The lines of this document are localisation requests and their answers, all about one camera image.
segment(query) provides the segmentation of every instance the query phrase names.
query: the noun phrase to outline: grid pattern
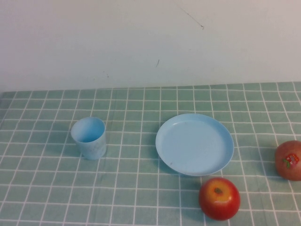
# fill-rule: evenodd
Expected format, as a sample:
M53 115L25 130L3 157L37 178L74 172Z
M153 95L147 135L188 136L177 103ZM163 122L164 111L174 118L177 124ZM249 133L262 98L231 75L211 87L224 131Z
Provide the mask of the grid pattern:
M223 170L187 177L158 157L159 127L182 113L227 127L235 152ZM107 126L98 161L82 158L69 133L87 116ZM277 145L301 140L301 82L7 92L0 122L0 225L301 225L301 182L274 166ZM241 195L225 222L198 206L201 184L216 176Z

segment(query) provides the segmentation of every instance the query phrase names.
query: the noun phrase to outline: fruit sticker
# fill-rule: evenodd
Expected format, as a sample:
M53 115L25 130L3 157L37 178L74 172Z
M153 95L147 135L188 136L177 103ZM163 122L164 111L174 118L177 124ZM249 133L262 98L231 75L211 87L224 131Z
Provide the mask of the fruit sticker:
M286 167L289 169L297 165L299 158L295 154L288 154L287 157L283 159L283 162L286 163Z

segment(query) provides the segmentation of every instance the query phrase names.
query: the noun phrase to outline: apple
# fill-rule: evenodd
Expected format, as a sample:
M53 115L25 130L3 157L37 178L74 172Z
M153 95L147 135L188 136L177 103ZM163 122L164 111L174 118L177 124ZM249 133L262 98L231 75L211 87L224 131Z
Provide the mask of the apple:
M275 152L276 170L288 180L301 180L301 142L286 141L278 146Z
M228 220L239 209L240 195L231 181L212 178L201 187L198 202L208 217L214 220Z

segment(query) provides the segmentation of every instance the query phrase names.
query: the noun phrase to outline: light blue cup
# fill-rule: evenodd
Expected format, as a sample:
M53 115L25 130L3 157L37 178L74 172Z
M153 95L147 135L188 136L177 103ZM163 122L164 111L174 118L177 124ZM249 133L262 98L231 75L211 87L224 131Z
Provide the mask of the light blue cup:
M86 117L77 121L71 129L71 136L87 159L99 159L106 152L105 124L99 118Z

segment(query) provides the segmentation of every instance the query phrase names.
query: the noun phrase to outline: plastic plate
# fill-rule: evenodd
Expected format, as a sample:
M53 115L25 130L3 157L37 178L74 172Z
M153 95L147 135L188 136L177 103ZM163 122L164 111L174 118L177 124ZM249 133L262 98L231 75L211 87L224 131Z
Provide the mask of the plastic plate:
M156 148L165 164L190 176L221 170L234 153L229 131L202 114L181 114L166 121L157 133Z

